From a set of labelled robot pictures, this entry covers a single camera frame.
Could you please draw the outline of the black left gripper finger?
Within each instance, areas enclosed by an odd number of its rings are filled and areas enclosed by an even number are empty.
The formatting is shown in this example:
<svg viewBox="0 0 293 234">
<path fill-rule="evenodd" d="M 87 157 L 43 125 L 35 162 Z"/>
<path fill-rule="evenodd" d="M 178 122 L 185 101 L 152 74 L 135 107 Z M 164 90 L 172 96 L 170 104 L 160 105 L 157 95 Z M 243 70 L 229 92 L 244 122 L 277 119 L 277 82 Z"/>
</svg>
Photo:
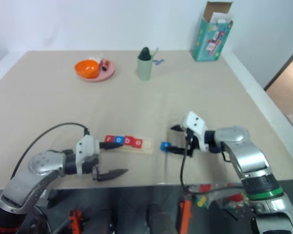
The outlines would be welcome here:
<svg viewBox="0 0 293 234">
<path fill-rule="evenodd" d="M 107 173 L 101 174 L 98 167 L 93 167 L 92 169 L 92 178 L 98 182 L 107 181 L 115 179 L 123 174 L 125 174 L 128 169 L 115 169 L 110 170 Z"/>
<path fill-rule="evenodd" d="M 121 146 L 122 145 L 120 143 L 117 143 L 117 142 L 100 142 L 99 143 L 100 149 L 104 149 L 104 150 L 116 149 L 116 148 L 119 148 Z"/>
</svg>

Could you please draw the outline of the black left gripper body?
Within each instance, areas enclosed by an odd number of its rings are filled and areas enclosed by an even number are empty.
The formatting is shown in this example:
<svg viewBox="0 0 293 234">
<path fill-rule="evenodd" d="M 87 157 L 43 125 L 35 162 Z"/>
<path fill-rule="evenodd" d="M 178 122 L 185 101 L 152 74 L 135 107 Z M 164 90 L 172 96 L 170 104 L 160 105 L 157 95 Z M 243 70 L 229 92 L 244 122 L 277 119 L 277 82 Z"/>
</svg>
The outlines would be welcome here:
<svg viewBox="0 0 293 234">
<path fill-rule="evenodd" d="M 96 156 L 88 156 L 82 163 L 82 174 L 92 173 L 93 168 L 99 163 L 99 159 Z"/>
</svg>

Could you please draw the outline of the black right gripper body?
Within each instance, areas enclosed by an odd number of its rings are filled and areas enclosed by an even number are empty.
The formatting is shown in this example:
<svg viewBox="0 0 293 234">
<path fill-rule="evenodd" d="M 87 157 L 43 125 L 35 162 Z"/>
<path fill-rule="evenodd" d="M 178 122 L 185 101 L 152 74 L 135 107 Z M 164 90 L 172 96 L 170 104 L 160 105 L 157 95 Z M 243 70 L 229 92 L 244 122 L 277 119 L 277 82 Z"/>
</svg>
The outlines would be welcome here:
<svg viewBox="0 0 293 234">
<path fill-rule="evenodd" d="M 186 155 L 189 157 L 193 157 L 193 152 L 199 149 L 200 149 L 200 146 L 199 146 L 198 138 L 194 135 L 194 131 L 187 128 L 186 129 L 186 146 L 185 146 Z"/>
</svg>

